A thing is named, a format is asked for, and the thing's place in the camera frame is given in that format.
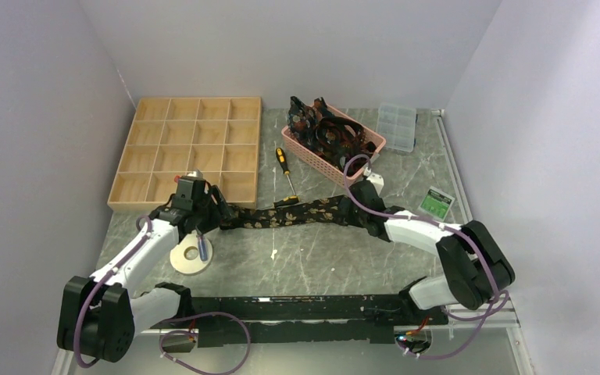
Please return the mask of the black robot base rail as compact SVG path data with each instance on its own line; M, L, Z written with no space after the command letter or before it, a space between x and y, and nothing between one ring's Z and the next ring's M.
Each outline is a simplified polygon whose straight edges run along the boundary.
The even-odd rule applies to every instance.
M280 297L194 297L183 322L155 329L193 327L201 348L230 344L366 341L391 344L418 327L445 326L440 308L421 310L396 294Z

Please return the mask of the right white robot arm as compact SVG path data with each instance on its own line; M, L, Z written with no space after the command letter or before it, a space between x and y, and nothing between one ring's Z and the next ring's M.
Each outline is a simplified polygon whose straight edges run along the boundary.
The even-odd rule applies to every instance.
M480 221L441 223L398 206L386 206L368 180L353 184L338 203L344 221L382 241L403 243L437 256L442 273L413 281L401 293L401 318L418 324L430 309L462 305L476 310L493 302L516 274Z

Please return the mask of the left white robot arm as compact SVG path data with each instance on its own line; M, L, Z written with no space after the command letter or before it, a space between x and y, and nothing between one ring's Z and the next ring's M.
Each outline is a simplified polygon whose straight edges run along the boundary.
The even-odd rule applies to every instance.
M66 283L57 345L87 369L120 361L133 339L157 323L187 326L195 312L188 287L162 282L139 298L130 290L187 236L206 234L232 218L220 189L199 172L178 177L167 201L137 218L137 235L123 250L90 276Z

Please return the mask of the black gold patterned tie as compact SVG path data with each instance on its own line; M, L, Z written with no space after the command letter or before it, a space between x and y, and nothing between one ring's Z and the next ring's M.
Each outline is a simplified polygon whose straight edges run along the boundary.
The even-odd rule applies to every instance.
M334 223L348 226L348 210L339 207L344 195L316 199L280 208L245 209L231 205L235 217L223 220L221 230L266 229L308 223Z

